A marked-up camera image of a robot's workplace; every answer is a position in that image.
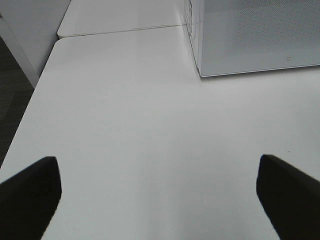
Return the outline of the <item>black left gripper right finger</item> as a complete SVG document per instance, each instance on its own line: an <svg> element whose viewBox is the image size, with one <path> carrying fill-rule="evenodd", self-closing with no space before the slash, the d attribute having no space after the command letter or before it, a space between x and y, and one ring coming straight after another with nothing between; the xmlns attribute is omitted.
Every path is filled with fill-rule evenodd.
<svg viewBox="0 0 320 240"><path fill-rule="evenodd" d="M256 194L281 240L320 238L320 182L275 155L260 158Z"/></svg>

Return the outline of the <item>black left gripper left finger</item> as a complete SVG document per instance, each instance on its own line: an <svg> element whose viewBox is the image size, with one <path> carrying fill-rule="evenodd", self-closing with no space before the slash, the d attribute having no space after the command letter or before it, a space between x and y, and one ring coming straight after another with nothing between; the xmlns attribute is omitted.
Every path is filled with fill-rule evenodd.
<svg viewBox="0 0 320 240"><path fill-rule="evenodd" d="M0 238L40 240L62 196L56 157L46 156L0 184Z"/></svg>

